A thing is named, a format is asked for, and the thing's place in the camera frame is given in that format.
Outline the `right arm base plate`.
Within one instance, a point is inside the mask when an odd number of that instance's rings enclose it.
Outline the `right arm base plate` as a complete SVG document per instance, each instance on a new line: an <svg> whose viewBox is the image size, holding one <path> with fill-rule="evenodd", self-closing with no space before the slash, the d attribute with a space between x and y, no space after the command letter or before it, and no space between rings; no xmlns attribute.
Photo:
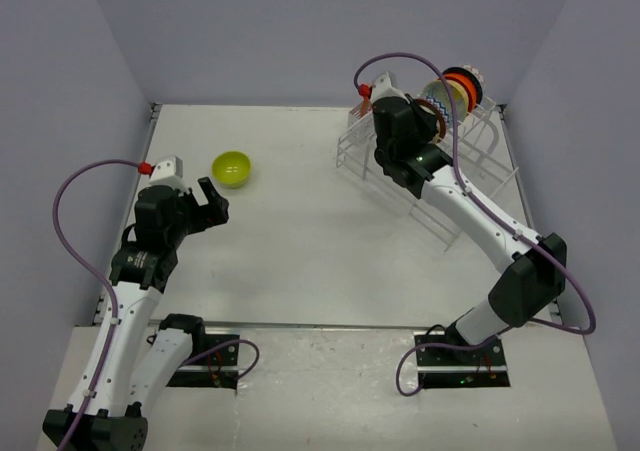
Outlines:
<svg viewBox="0 0 640 451"><path fill-rule="evenodd" d="M508 388L510 378L502 342L496 338L481 350L454 352L440 348L415 353L423 389Z"/></svg>

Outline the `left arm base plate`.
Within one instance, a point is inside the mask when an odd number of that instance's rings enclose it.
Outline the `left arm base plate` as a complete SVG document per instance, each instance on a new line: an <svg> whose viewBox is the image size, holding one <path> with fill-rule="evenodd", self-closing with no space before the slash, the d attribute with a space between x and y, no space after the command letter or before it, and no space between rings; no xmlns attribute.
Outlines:
<svg viewBox="0 0 640 451"><path fill-rule="evenodd" d="M194 364L177 370L169 380L170 388L230 389L238 386L238 345L228 345Z"/></svg>

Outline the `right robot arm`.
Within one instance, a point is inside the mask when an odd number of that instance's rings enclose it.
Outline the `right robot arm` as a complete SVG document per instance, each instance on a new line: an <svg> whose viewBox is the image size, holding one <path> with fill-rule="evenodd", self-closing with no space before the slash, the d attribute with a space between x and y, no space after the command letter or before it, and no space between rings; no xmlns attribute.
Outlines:
<svg viewBox="0 0 640 451"><path fill-rule="evenodd" d="M437 120L416 101L383 97L372 111L374 158L383 173L451 219L500 274L488 296L446 330L448 356L467 364L481 353L483 342L523 326L564 292L566 279L557 267L566 262L566 243L555 233L541 237L490 200L475 204L478 189L431 143Z"/></svg>

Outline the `lime green bowl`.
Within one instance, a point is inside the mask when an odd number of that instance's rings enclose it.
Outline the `lime green bowl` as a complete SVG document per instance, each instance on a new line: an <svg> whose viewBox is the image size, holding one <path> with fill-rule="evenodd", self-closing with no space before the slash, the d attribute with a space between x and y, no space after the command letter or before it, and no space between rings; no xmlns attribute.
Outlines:
<svg viewBox="0 0 640 451"><path fill-rule="evenodd" d="M240 151L226 151L218 155L211 165L216 181L225 188L244 186L251 175L251 160Z"/></svg>

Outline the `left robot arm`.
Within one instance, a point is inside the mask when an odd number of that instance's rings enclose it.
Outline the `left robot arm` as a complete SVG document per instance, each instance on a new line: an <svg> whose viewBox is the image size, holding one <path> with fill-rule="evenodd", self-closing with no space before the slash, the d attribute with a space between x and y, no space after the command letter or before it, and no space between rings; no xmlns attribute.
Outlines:
<svg viewBox="0 0 640 451"><path fill-rule="evenodd" d="M136 359L149 319L178 264L184 239L229 219L229 203L211 180L199 179L199 204L180 184L142 189L135 221L111 263L109 297L84 373L64 408L47 412L43 431L60 450L140 450L148 416L182 362L195 364L208 350L201 319L178 315L161 330L142 361Z"/></svg>

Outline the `red patterned glass bowl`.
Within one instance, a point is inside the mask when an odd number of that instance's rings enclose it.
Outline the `red patterned glass bowl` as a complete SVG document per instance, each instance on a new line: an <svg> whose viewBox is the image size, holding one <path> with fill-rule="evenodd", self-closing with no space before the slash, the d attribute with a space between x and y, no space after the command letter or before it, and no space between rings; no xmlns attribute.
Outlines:
<svg viewBox="0 0 640 451"><path fill-rule="evenodd" d="M436 137L433 139L433 142L435 144L440 143L446 136L446 132L447 132L447 123L445 120L445 117L443 116L442 112L439 110L438 107L436 107L433 103L426 101L424 99L417 99L416 100L417 104L420 105L423 108L426 108L427 110L429 110L437 119L437 135Z"/></svg>

